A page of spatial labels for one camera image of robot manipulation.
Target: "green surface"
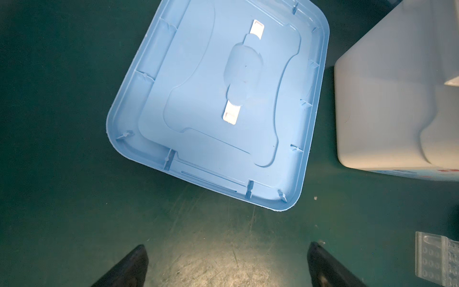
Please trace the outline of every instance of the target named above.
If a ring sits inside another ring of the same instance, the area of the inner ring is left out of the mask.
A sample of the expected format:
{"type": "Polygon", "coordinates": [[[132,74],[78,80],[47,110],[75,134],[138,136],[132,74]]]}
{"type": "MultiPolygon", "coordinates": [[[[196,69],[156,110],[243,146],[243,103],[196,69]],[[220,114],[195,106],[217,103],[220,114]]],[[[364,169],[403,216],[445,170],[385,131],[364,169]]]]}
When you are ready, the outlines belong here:
{"type": "Polygon", "coordinates": [[[3,0],[0,286],[89,286],[139,243],[148,287],[310,286],[311,241],[369,286],[435,286],[414,274],[414,232],[459,239],[459,184],[340,165],[331,66],[385,11],[314,2],[328,68],[302,195],[277,213],[110,145],[106,114],[158,1],[3,0]]]}

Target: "dark object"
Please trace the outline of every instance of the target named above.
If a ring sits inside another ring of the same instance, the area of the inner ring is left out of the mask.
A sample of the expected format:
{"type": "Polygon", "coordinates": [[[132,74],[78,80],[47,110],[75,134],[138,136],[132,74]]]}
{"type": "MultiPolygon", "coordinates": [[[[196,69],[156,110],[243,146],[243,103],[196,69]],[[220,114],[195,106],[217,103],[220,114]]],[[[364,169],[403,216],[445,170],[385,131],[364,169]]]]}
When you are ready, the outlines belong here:
{"type": "Polygon", "coordinates": [[[145,283],[148,256],[139,245],[102,276],[92,287],[142,287],[145,283]]]}
{"type": "Polygon", "coordinates": [[[308,264],[313,287],[366,287],[317,242],[309,246],[308,264]]]}

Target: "green table surface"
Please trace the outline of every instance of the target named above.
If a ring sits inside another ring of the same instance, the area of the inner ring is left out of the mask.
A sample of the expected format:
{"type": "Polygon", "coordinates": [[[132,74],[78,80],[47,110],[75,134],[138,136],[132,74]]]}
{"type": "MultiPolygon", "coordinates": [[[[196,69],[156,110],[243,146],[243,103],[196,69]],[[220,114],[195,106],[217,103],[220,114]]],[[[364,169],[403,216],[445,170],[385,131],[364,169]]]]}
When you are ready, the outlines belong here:
{"type": "Polygon", "coordinates": [[[459,184],[336,156],[333,64],[387,13],[373,1],[314,1],[327,68],[302,195],[278,213],[110,145],[108,109],[159,1],[3,0],[0,286],[89,286],[140,243],[147,287],[310,286],[311,241],[369,286],[435,286],[414,274],[414,233],[459,239],[459,184]]]}

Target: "white plastic bin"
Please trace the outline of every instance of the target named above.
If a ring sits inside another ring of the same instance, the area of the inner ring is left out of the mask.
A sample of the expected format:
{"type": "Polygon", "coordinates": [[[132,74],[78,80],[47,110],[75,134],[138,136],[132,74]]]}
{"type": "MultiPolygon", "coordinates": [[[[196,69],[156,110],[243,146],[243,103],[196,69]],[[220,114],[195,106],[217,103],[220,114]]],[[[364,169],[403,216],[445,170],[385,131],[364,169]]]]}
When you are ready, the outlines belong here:
{"type": "Polygon", "coordinates": [[[347,167],[459,181],[459,0],[404,0],[335,65],[347,167]]]}

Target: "blue plastic lid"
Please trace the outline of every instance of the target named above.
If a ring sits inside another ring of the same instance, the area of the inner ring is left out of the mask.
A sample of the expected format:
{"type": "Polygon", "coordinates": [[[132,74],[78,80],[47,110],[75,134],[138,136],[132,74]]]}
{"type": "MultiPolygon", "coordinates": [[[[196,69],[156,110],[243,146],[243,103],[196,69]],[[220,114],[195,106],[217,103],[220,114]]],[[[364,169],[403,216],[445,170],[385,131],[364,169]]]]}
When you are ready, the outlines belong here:
{"type": "Polygon", "coordinates": [[[125,157],[272,210],[298,200],[329,27],[310,1],[163,0],[107,117],[125,157]]]}

